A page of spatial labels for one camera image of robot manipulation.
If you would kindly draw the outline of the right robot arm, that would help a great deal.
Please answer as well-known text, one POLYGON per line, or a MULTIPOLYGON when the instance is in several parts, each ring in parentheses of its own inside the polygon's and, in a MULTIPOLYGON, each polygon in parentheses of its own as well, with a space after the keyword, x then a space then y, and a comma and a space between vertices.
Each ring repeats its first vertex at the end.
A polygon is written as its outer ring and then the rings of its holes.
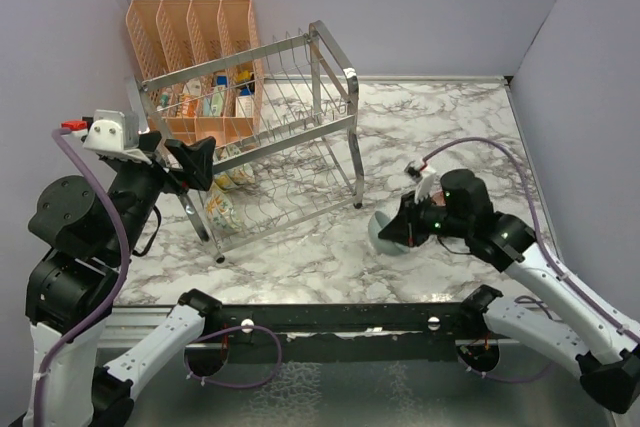
POLYGON ((421 174, 396 216, 383 222, 384 244, 415 248, 430 237, 464 241, 472 256, 526 287, 559 319, 528 313, 483 285, 461 305, 459 325, 469 337, 506 336, 564 367, 601 407, 624 414, 639 397, 639 323, 602 299, 552 255, 520 218, 495 210, 486 185, 468 169, 445 173, 443 202, 421 174))

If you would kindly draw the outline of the white bowl green leaves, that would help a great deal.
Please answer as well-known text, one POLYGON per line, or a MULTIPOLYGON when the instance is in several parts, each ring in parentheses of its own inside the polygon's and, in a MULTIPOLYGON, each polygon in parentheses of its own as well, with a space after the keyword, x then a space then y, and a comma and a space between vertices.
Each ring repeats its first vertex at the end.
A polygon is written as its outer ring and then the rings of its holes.
MULTIPOLYGON (((228 144, 220 151, 219 160, 226 160, 241 154, 236 145, 228 144)), ((254 171, 249 163, 241 164, 214 176, 215 184, 222 190, 233 190, 242 186, 254 184, 254 171)))

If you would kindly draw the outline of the white bowl orange flower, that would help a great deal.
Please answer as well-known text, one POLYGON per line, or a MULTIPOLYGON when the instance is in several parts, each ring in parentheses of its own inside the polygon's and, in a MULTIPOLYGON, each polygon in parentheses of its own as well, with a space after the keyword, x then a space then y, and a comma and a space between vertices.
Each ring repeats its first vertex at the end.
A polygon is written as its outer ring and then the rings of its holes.
POLYGON ((211 185, 207 193, 204 211, 209 226, 215 232, 235 234, 244 228, 230 198, 216 183, 211 185))

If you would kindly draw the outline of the red geometric pattern bowl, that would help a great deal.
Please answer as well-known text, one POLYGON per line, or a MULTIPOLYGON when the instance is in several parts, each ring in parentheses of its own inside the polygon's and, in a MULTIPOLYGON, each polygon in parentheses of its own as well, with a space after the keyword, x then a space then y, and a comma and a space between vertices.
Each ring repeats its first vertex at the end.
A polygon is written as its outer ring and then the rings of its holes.
POLYGON ((444 206, 446 204, 445 195, 443 191, 437 191, 431 195, 433 202, 438 206, 444 206))

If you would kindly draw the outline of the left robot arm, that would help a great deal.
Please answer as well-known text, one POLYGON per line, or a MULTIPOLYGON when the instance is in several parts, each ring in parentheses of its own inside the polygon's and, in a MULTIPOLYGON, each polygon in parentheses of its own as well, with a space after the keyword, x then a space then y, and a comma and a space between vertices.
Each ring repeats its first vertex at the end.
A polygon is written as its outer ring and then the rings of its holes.
POLYGON ((176 165, 160 163, 159 133, 116 134, 96 128, 79 135, 85 149, 115 171, 103 187, 67 144, 67 128, 53 132, 76 173, 40 195, 28 228, 49 247, 29 276, 26 315, 34 346, 29 406, 22 426, 121 426, 148 382, 194 340, 214 339, 221 303, 190 290, 164 322, 120 359, 98 366, 99 340, 122 288, 136 244, 163 193, 204 191, 213 181, 216 142, 165 142, 176 165))

